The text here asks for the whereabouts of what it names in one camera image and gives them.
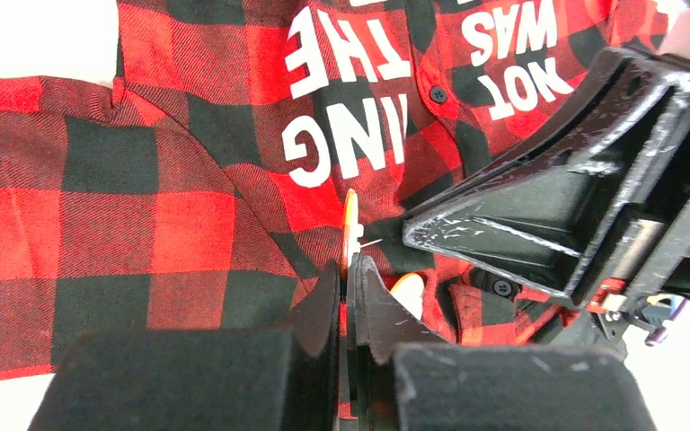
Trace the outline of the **orange green round brooch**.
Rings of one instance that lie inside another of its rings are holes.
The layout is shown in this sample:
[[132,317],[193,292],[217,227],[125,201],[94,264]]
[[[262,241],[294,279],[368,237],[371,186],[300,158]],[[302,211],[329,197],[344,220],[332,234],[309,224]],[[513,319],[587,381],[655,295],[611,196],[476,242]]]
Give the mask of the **orange green round brooch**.
[[380,243],[383,239],[361,243],[365,227],[358,220],[358,194],[354,189],[346,193],[341,231],[341,279],[345,280],[356,255],[365,247]]

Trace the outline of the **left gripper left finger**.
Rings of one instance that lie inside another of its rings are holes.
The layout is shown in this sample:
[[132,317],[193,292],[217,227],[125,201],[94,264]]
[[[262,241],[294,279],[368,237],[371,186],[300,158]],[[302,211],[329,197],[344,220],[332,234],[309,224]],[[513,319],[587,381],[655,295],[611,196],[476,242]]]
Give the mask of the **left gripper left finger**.
[[115,330],[68,350],[33,430],[335,430],[341,267],[263,328]]

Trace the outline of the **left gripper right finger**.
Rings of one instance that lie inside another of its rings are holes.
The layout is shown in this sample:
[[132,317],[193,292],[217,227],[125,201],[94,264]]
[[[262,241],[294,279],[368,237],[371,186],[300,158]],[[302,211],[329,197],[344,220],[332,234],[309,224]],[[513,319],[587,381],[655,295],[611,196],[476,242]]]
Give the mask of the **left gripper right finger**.
[[363,430],[655,428],[614,351],[447,343],[388,292],[362,254],[348,268],[348,374]]

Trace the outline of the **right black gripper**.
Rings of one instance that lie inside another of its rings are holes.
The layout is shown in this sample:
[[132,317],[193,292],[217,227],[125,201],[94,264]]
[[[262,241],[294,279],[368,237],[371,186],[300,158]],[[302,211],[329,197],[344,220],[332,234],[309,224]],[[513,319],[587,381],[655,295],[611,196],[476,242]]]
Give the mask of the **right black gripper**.
[[403,242],[616,333],[690,305],[690,60],[606,48],[531,137],[412,209]]

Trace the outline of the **red black plaid shirt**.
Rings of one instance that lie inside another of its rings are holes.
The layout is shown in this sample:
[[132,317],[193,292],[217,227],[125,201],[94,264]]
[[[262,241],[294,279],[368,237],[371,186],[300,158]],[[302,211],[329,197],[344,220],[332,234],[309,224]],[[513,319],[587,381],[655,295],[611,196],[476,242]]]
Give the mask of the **red black plaid shirt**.
[[404,213],[541,127],[653,1],[121,1],[113,85],[0,79],[0,380],[82,334],[280,318],[341,249],[349,191],[380,273],[417,273],[463,345],[570,321],[402,243]]

